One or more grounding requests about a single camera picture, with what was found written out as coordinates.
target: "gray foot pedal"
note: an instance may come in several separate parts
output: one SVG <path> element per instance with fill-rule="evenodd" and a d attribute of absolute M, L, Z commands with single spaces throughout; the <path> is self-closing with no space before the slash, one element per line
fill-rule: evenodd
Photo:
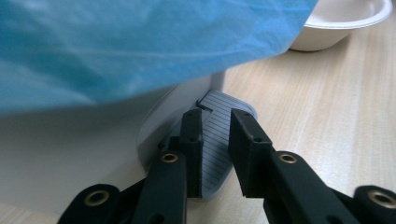
<path fill-rule="evenodd" d="M 203 125 L 202 200 L 213 198 L 229 176 L 233 164 L 228 154 L 231 109 L 237 108 L 257 118 L 255 109 L 221 91 L 209 91 L 192 108 L 201 108 Z M 171 136 L 178 136 L 180 123 L 168 134 L 161 146 L 167 146 Z"/>

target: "wooden table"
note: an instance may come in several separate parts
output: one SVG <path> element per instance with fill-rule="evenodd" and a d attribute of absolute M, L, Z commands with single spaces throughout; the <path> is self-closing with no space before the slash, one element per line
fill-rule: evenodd
<path fill-rule="evenodd" d="M 318 52 L 288 51 L 227 72 L 224 91 L 253 105 L 277 150 L 303 156 L 348 195 L 361 185 L 396 191 L 396 13 Z M 232 173 L 221 194 L 188 202 L 188 223 L 266 223 L 262 200 L 241 196 Z M 0 223 L 57 217 L 0 204 Z"/>

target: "bowl rim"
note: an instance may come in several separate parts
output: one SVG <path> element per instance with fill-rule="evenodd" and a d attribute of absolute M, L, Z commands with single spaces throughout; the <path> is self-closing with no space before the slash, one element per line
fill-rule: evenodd
<path fill-rule="evenodd" d="M 316 21 L 316 22 L 310 22 L 309 19 L 305 23 L 305 27 L 309 28 L 319 28 L 319 29 L 356 29 L 356 28 L 361 28 L 361 27 L 366 27 L 370 25 L 377 24 L 381 21 L 384 21 L 391 13 L 393 10 L 393 4 L 391 0 L 382 0 L 383 6 L 381 10 L 376 13 L 374 16 L 359 20 L 359 21 L 338 21 L 338 22 L 332 22 L 332 21 Z"/>

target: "wooden floor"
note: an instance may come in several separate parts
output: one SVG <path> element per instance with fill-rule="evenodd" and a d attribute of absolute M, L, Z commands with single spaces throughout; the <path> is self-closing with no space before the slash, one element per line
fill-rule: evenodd
<path fill-rule="evenodd" d="M 396 191 L 396 13 L 318 52 L 288 51 L 227 72 L 224 91 L 253 105 L 276 150 L 304 157 L 325 183 Z M 233 173 L 221 194 L 188 202 L 193 223 L 266 223 L 262 200 L 244 199 Z M 0 223 L 57 217 L 0 204 Z"/>

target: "paper bowl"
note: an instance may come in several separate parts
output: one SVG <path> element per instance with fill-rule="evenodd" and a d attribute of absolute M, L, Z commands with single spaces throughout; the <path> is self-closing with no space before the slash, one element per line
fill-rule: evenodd
<path fill-rule="evenodd" d="M 301 51 L 329 48 L 354 29 L 383 21 L 391 11 L 390 0 L 318 0 L 290 48 Z"/>

